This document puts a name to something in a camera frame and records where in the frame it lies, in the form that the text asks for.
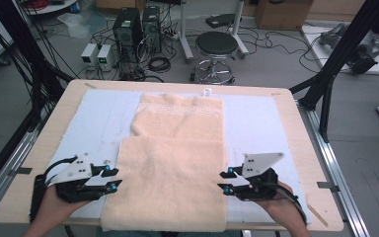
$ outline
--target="towel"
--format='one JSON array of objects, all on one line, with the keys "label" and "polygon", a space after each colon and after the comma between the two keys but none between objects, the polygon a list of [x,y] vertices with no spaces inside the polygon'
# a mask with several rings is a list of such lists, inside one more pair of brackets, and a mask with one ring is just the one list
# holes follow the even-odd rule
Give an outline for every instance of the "towel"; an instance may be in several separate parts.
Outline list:
[{"label": "towel", "polygon": [[217,184],[226,166],[222,102],[143,95],[121,143],[115,179],[101,217],[104,229],[226,229],[227,199]]},{"label": "towel", "polygon": [[144,94],[131,134],[224,141],[223,103],[209,97]]}]

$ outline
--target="stool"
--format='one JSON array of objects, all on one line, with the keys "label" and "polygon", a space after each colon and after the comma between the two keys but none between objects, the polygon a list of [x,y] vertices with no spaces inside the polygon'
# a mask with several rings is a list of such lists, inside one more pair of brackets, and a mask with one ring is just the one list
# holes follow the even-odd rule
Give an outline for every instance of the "stool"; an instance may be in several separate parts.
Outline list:
[{"label": "stool", "polygon": [[238,43],[232,36],[221,32],[203,33],[196,39],[195,48],[210,58],[201,61],[195,68],[199,83],[222,85],[235,81],[230,67],[219,60],[229,57],[234,59]]}]

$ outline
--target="table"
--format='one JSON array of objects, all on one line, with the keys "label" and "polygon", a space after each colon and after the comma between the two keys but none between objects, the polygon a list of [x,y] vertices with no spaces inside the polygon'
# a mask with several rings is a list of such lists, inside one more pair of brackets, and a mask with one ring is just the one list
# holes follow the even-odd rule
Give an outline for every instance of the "table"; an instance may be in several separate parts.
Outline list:
[{"label": "table", "polygon": [[[317,182],[325,182],[326,178],[303,120],[299,115],[295,101],[287,89],[89,80],[75,80],[67,87],[23,164],[23,167],[31,167],[33,170],[28,175],[18,174],[0,202],[0,223],[29,223],[28,213],[33,192],[34,176],[41,174],[46,169],[49,160],[59,145],[61,137],[81,103],[82,96],[87,90],[109,89],[122,91],[161,91],[165,93],[199,93],[206,87],[211,88],[212,92],[217,94],[274,98],[308,207],[312,212],[312,224],[308,228],[312,231],[341,231],[343,223],[330,190],[318,188]],[[95,219],[74,218],[70,218],[66,223],[82,225],[100,224],[99,220]],[[259,226],[258,224],[252,225],[247,223],[228,223],[227,228],[253,230],[278,229],[275,226]]]}]

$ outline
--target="computer tower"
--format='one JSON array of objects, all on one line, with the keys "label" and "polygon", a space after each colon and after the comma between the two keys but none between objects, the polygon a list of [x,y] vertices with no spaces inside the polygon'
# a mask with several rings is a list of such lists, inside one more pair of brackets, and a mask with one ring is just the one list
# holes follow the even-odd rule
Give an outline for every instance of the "computer tower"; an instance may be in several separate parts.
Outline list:
[{"label": "computer tower", "polygon": [[144,36],[146,37],[145,47],[148,52],[162,51],[160,13],[161,9],[157,6],[144,8],[141,23],[143,25]]},{"label": "computer tower", "polygon": [[140,13],[137,8],[122,8],[113,25],[115,42],[121,53],[121,62],[138,62],[139,44],[143,40]]}]

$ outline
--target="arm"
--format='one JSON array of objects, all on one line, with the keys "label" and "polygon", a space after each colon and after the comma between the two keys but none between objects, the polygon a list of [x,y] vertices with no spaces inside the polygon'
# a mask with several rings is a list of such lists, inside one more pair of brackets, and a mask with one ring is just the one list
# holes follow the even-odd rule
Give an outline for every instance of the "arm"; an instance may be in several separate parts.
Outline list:
[{"label": "arm", "polygon": [[24,237],[43,237],[51,229],[63,223],[78,208],[88,201],[68,203],[57,196],[55,186],[45,192],[36,219],[24,234]]},{"label": "arm", "polygon": [[[285,187],[292,192],[292,189],[282,182],[279,185]],[[309,237],[310,232],[301,218],[297,207],[281,194],[277,194],[271,200],[255,200],[269,216],[278,224],[285,227],[292,237]]]}]

